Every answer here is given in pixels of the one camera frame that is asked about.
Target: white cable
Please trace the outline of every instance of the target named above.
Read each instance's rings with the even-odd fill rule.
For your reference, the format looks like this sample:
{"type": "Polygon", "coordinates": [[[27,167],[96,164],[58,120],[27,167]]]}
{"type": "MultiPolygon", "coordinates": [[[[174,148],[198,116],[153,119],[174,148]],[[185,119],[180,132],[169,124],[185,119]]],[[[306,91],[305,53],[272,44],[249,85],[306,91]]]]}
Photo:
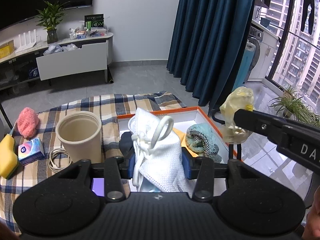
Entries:
{"type": "Polygon", "coordinates": [[[59,171],[62,171],[63,169],[65,169],[66,167],[68,167],[70,164],[72,163],[71,159],[70,159],[70,156],[67,154],[66,150],[63,149],[63,148],[57,148],[57,149],[54,149],[52,150],[50,153],[49,153],[49,156],[48,156],[48,160],[47,160],[47,165],[48,167],[50,168],[50,170],[52,170],[54,173],[57,173],[59,171]],[[54,159],[60,155],[60,154],[65,154],[68,156],[68,165],[65,166],[65,167],[58,167],[55,163],[54,163],[54,159]]]}

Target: plaid blanket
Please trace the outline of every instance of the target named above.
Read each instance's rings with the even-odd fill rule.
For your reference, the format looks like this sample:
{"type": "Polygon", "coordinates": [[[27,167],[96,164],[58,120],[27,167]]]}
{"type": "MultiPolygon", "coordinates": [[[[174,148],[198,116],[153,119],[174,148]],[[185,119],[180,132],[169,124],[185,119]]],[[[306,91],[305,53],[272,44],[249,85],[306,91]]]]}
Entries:
{"type": "MultiPolygon", "coordinates": [[[[22,192],[53,175],[47,167],[47,156],[53,149],[62,147],[55,134],[55,127],[59,120],[76,111],[90,111],[100,116],[102,120],[101,154],[105,159],[121,155],[118,148],[120,136],[117,115],[134,114],[137,107],[148,111],[156,111],[185,106],[173,94],[162,91],[155,94],[113,94],[90,97],[39,113],[40,122],[36,136],[42,140],[46,157],[24,167],[20,166],[10,179],[0,178],[0,222],[6,223],[12,231],[20,234],[12,215],[13,203],[22,192]]],[[[17,129],[13,136],[16,145],[27,141],[17,129]]],[[[59,161],[61,165],[68,163],[66,156],[62,156],[56,161],[59,161]]],[[[130,192],[127,180],[123,181],[123,185],[126,193],[130,192]]]]}

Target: yellow box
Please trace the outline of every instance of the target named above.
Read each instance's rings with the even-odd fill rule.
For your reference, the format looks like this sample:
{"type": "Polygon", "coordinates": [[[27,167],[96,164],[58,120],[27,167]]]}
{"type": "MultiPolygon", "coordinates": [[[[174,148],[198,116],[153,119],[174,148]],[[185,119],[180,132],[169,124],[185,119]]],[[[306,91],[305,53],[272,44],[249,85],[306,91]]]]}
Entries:
{"type": "Polygon", "coordinates": [[[12,52],[14,52],[14,42],[9,41],[5,44],[2,44],[0,46],[0,58],[6,57],[10,55],[12,52]]]}

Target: paper cup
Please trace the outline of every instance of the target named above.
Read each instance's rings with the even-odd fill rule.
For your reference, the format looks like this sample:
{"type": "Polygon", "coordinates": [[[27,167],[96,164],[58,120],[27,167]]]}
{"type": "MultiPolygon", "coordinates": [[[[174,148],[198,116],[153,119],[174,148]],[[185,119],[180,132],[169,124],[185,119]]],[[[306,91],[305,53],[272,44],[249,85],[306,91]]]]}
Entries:
{"type": "Polygon", "coordinates": [[[56,135],[74,163],[82,159],[100,163],[101,127],[101,120],[95,114],[79,111],[58,122],[56,135]]]}

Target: pink knitted hat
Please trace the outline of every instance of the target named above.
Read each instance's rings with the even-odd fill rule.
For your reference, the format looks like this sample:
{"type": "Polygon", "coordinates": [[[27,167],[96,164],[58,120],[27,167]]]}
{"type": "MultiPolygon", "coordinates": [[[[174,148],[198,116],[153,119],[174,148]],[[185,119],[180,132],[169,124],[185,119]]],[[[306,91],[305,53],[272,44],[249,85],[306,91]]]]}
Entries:
{"type": "Polygon", "coordinates": [[[36,126],[39,118],[34,110],[26,107],[19,114],[17,125],[18,131],[24,138],[31,138],[36,134],[36,126]]]}

